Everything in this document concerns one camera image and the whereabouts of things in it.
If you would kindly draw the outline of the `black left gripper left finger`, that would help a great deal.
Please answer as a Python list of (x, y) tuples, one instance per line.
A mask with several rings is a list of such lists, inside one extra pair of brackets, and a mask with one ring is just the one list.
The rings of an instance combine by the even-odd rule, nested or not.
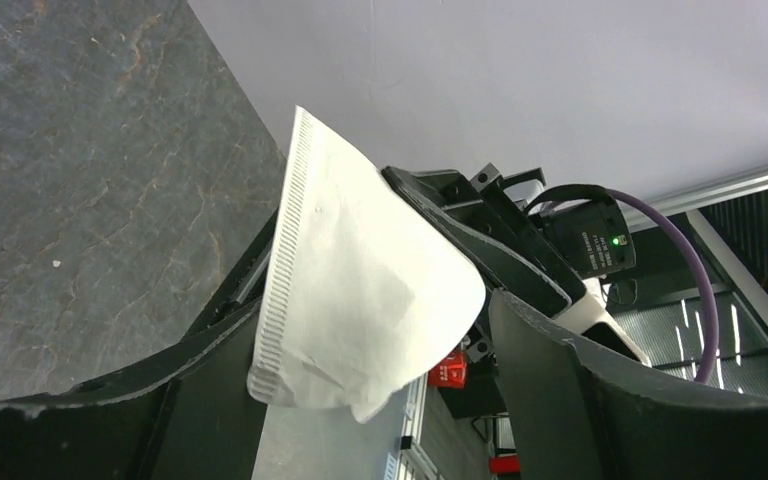
[(259, 306), (60, 395), (0, 401), (0, 479), (248, 479)]

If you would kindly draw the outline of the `single white coffee filter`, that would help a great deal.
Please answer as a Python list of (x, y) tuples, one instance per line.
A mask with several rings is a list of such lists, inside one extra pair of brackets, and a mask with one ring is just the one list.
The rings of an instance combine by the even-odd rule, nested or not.
[(485, 298), (474, 264), (297, 108), (249, 394), (366, 422), (458, 346)]

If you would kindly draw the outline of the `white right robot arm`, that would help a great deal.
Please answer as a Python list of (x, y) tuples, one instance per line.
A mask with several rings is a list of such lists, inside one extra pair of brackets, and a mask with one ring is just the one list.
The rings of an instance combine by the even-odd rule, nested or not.
[(509, 196), (537, 177), (294, 159), (279, 208), (185, 348), (228, 346), (243, 372), (313, 381), (330, 405), (364, 402), (379, 384), (396, 389), (437, 365), (503, 290), (567, 333), (644, 362), (585, 285), (636, 259), (614, 196), (590, 185)]

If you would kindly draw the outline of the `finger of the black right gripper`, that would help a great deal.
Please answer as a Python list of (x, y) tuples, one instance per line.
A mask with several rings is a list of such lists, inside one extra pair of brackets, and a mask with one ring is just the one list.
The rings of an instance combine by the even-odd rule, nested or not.
[(275, 234), (278, 212), (274, 211), (249, 247), (221, 282), (186, 335), (195, 335), (219, 323), (257, 296), (264, 278)]

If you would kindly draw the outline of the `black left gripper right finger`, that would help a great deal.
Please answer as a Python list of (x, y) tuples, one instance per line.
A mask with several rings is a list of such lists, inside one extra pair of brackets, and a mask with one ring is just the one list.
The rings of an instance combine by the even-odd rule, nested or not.
[(768, 479), (768, 398), (643, 366), (497, 290), (498, 384), (527, 479)]

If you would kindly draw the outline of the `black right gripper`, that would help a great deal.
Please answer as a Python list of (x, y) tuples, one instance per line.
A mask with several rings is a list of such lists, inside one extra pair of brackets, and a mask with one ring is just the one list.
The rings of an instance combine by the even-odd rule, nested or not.
[(502, 176), (487, 165), (382, 170), (395, 193), (461, 251), (490, 290), (504, 289), (548, 317), (585, 296), (585, 280), (630, 269), (636, 250), (616, 193), (592, 184), (550, 187), (531, 201), (510, 188), (540, 182), (540, 169)]

